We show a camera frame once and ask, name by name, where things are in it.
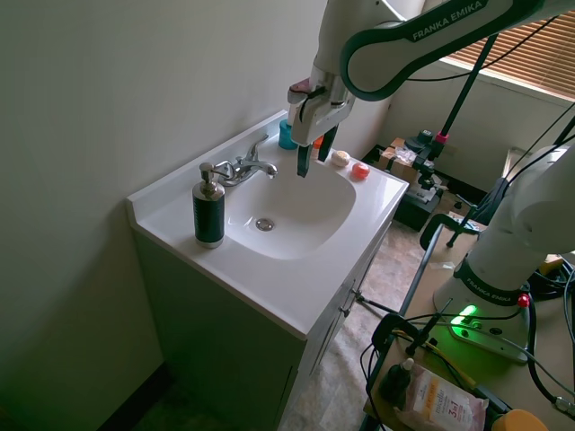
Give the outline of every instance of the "vanity cabinet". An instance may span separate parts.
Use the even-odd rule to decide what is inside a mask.
[[[158,338],[175,381],[229,423],[277,429],[349,315],[390,223],[391,217],[305,339],[249,298],[135,233]]]

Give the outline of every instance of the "yellow container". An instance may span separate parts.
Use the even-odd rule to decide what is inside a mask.
[[[549,431],[538,418],[528,411],[511,410],[497,419],[491,431]]]

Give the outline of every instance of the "sink countertop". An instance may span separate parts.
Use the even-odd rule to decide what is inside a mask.
[[[217,249],[200,247],[194,237],[191,195],[192,187],[200,181],[199,164],[233,160],[234,155],[245,154],[250,144],[267,134],[272,137],[260,146],[260,160],[282,166],[291,164],[295,172],[296,151],[278,146],[279,122],[285,117],[286,112],[280,112],[131,195],[127,199],[128,215],[137,232],[214,279],[294,336],[306,339],[328,302],[389,219],[408,184],[375,168],[371,168],[366,180],[350,180],[351,166],[356,160],[343,169],[333,167],[329,159],[326,163],[310,162],[310,172],[334,170],[355,191],[353,206],[339,229],[316,249],[301,257],[282,259],[245,247],[229,235]],[[250,187],[250,181],[258,180],[258,176],[264,173],[257,172],[236,189],[226,190],[226,222],[227,200],[239,188]],[[297,180],[301,180],[303,187],[314,186],[309,180]],[[316,190],[318,205],[324,192]]]

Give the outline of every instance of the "sink drain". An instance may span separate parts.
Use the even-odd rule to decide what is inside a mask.
[[[274,223],[271,220],[269,220],[269,218],[260,218],[255,222],[255,227],[257,227],[263,232],[271,231],[274,228],[274,226],[275,226]]]

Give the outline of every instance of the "franka emika robot arm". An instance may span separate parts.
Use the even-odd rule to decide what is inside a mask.
[[[385,0],[329,0],[311,76],[288,92],[288,101],[299,103],[292,128],[292,139],[300,145],[298,174],[307,173],[308,148],[315,139],[324,136],[323,147],[329,149],[356,97],[381,101],[433,61],[499,31],[573,8],[575,0],[450,0],[405,21]],[[451,299],[448,314],[471,304],[477,316],[510,315],[518,309],[522,285],[545,256],[575,249],[575,148],[557,159],[557,152],[549,154],[514,181],[490,227],[435,293],[438,309]],[[475,328],[480,324],[494,337],[457,329],[452,334],[526,361],[497,336],[525,346],[528,310],[505,321],[476,322]]]

